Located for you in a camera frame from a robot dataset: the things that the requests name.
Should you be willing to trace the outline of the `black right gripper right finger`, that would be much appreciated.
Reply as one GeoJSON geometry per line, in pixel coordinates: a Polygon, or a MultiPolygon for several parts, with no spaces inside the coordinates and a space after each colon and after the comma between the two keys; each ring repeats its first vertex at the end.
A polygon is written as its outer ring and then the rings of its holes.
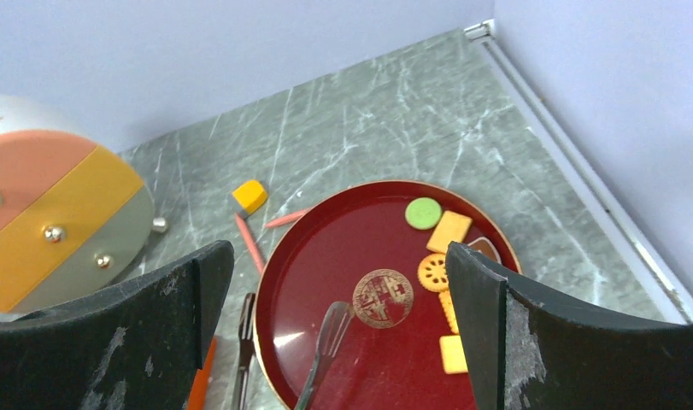
{"type": "Polygon", "coordinates": [[[693,324],[584,302],[451,243],[446,270],[480,409],[693,409],[693,324]]]}

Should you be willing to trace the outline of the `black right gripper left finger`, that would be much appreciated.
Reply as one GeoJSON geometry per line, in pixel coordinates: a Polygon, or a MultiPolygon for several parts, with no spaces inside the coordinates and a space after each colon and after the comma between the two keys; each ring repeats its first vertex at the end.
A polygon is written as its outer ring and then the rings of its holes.
{"type": "Polygon", "coordinates": [[[183,409],[234,267],[230,242],[0,320],[0,409],[183,409]]]}

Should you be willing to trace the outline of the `orange tin lid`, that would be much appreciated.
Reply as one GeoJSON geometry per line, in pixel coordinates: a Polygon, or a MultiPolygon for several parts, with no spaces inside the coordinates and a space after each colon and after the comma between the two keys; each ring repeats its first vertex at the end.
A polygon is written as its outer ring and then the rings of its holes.
{"type": "Polygon", "coordinates": [[[216,349],[217,339],[214,337],[209,346],[208,354],[204,362],[203,368],[197,371],[196,376],[194,378],[186,410],[204,409],[216,349]]]}

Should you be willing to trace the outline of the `silver metal tongs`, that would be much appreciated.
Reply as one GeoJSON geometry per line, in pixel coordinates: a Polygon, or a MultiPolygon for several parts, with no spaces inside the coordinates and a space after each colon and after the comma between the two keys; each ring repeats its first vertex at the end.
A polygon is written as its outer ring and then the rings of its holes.
{"type": "MultiPolygon", "coordinates": [[[[244,298],[238,324],[238,369],[233,384],[231,409],[246,408],[246,392],[250,375],[250,363],[255,355],[255,293],[244,298]]],[[[318,334],[314,360],[306,383],[294,409],[310,409],[317,391],[333,363],[354,310],[347,302],[334,302],[326,311],[318,334]]]]}

